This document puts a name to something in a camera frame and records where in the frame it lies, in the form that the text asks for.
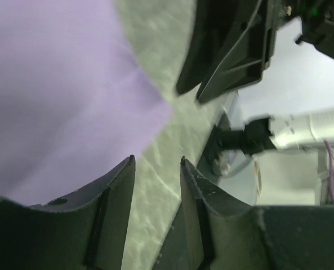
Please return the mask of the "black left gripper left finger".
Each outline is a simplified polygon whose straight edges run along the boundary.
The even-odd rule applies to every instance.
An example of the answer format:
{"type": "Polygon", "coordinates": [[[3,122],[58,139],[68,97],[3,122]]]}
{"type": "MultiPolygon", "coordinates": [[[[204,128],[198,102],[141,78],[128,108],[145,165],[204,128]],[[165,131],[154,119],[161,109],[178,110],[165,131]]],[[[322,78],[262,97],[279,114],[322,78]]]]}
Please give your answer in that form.
{"type": "Polygon", "coordinates": [[[0,269],[120,269],[134,183],[130,156],[46,205],[0,197],[0,269]]]}

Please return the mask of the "lavender t shirt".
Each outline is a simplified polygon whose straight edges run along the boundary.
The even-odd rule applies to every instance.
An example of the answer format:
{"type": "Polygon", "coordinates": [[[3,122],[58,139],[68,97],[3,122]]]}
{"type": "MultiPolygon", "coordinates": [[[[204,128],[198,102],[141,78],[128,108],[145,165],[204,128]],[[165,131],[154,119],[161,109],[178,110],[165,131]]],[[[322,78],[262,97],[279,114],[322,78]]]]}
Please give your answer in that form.
{"type": "Polygon", "coordinates": [[[77,190],[140,156],[170,112],[114,1],[0,1],[0,196],[77,190]]]}

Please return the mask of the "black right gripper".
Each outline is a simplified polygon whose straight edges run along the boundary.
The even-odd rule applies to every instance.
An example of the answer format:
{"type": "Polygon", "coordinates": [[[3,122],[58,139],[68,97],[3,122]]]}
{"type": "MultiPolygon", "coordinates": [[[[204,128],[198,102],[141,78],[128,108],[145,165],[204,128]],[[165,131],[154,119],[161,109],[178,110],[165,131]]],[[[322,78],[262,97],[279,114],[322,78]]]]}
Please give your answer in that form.
{"type": "Polygon", "coordinates": [[[318,52],[334,60],[334,1],[263,1],[266,10],[261,19],[265,24],[262,62],[274,54],[275,35],[281,27],[299,18],[301,33],[297,45],[311,44],[318,52]]]}

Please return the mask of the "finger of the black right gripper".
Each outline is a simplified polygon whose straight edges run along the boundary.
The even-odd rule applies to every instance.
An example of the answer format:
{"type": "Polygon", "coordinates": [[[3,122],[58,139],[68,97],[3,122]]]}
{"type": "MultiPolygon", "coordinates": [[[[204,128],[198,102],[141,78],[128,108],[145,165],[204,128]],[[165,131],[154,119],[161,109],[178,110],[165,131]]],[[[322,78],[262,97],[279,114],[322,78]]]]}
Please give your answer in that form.
{"type": "Polygon", "coordinates": [[[197,0],[188,53],[176,83],[184,95],[207,77],[209,69],[230,32],[239,8],[235,0],[197,0]]]}
{"type": "Polygon", "coordinates": [[[206,104],[256,84],[274,54],[278,1],[240,1],[221,49],[196,95],[206,104]]]}

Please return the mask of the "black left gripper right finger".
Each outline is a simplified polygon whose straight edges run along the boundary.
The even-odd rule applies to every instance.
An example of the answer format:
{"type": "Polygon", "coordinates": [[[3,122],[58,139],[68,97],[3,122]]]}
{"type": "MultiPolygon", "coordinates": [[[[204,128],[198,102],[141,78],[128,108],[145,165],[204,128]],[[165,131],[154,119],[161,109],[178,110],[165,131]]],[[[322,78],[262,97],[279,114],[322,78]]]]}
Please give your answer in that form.
{"type": "Polygon", "coordinates": [[[334,206],[250,206],[186,158],[180,182],[190,269],[334,269],[334,206]]]}

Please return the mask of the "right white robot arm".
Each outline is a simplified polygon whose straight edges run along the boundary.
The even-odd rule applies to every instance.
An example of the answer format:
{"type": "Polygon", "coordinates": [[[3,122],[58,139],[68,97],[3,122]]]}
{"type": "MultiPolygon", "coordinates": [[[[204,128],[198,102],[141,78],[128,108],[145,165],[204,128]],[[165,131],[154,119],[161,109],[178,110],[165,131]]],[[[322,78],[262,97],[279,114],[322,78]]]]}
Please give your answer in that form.
{"type": "MultiPolygon", "coordinates": [[[[300,18],[296,44],[311,44],[334,59],[334,1],[197,1],[189,51],[176,84],[184,95],[198,88],[206,104],[262,80],[274,54],[276,33],[300,18]]],[[[242,130],[221,130],[222,150],[254,155],[266,150],[334,147],[334,109],[277,118],[266,116],[242,130]]]]}

